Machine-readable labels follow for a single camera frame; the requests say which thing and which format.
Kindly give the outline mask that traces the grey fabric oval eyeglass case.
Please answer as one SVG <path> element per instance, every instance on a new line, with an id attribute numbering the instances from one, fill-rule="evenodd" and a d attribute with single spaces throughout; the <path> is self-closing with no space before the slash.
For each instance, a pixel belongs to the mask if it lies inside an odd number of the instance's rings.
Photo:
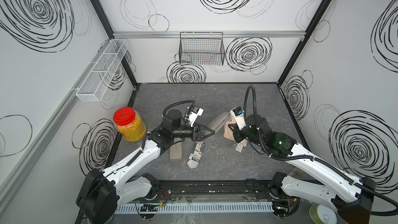
<path id="1" fill-rule="evenodd" d="M 217 134 L 230 120 L 231 114 L 229 112 L 224 112 L 216 117 L 207 127 Z"/>

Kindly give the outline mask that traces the grey rectangular eyeglass case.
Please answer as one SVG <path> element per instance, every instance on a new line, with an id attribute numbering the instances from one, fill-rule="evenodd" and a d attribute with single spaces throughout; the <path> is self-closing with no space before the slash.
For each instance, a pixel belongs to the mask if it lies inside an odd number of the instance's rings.
<path id="1" fill-rule="evenodd" d="M 181 139 L 181 138 L 174 139 L 174 143 L 170 148 L 170 159 L 172 161 L 182 159 L 182 142 L 183 142 L 183 139 Z"/>

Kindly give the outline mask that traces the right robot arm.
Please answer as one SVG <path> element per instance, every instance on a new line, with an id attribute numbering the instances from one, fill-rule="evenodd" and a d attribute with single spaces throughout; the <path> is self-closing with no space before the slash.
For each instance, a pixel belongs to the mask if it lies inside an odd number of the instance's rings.
<path id="1" fill-rule="evenodd" d="M 367 224 L 372 214 L 375 182 L 350 175 L 319 158 L 290 136 L 274 132 L 265 118 L 245 116 L 242 109 L 231 111 L 228 125 L 238 143 L 246 140 L 261 148 L 261 154 L 301 169 L 318 183 L 276 173 L 268 188 L 273 198 L 299 197 L 329 207 L 349 224 Z"/>

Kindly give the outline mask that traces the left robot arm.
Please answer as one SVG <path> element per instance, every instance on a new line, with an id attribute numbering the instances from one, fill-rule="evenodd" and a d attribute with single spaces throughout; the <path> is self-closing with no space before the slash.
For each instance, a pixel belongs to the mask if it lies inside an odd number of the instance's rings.
<path id="1" fill-rule="evenodd" d="M 119 206 L 138 198 L 155 197 L 158 181 L 150 174 L 136 173 L 171 148 L 175 139 L 190 139 L 201 145 L 215 135 L 225 118 L 205 126 L 195 122 L 202 113 L 203 109 L 192 106 L 188 116 L 183 117 L 180 111 L 168 106 L 162 113 L 161 124 L 147 133 L 138 149 L 110 167 L 91 170 L 76 200 L 79 212 L 75 222 L 79 224 L 87 218 L 91 224 L 106 224 Z"/>

